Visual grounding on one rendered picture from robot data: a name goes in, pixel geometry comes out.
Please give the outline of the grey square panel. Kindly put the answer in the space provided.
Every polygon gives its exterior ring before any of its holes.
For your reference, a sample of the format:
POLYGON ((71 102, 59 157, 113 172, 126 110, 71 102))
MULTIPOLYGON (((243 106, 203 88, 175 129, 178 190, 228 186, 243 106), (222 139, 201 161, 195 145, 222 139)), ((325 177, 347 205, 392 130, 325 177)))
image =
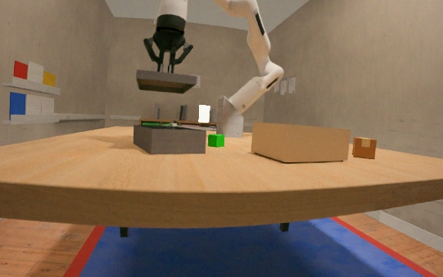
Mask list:
POLYGON ((197 85, 197 80, 198 76, 194 75, 181 75, 152 70, 138 70, 137 73, 138 89, 147 91, 184 94, 197 85))

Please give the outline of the green block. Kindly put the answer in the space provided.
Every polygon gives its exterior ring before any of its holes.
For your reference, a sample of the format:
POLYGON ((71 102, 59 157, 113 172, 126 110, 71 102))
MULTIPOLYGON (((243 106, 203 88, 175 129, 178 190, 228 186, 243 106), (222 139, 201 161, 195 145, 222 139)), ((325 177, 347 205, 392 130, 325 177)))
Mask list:
POLYGON ((216 136, 222 134, 208 134, 208 145, 209 147, 219 148, 224 147, 224 138, 225 135, 216 136))

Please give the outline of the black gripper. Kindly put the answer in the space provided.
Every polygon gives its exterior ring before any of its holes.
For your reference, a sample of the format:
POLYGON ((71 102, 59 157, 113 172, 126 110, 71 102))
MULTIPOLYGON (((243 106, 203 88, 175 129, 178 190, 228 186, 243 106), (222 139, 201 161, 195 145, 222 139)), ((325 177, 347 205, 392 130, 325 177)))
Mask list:
POLYGON ((193 45, 186 42, 185 33, 186 20, 174 14, 164 14, 157 18, 156 32, 153 37, 144 39, 144 46, 152 61, 158 64, 157 71, 163 72, 165 52, 170 52, 170 64, 168 72, 174 73, 174 66, 180 65, 185 57, 193 49, 193 45), (157 56, 152 48, 153 41, 160 50, 157 56), (183 54, 175 59, 176 52, 184 46, 183 54))

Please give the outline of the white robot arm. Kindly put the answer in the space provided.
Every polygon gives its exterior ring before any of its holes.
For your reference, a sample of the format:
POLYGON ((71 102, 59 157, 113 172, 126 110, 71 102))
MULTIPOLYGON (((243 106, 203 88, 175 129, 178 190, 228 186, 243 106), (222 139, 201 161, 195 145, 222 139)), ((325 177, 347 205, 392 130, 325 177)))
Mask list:
MULTIPOLYGON (((273 64, 269 56, 270 42, 264 30, 256 0, 213 0, 233 17, 245 17, 250 25, 247 43, 257 62, 260 75, 254 77, 229 101, 242 114, 263 93, 269 91, 283 77, 283 69, 273 64), (267 77, 265 77, 267 76, 267 77)), ((188 0, 161 0, 158 16, 174 14, 185 20, 188 13, 188 0)))

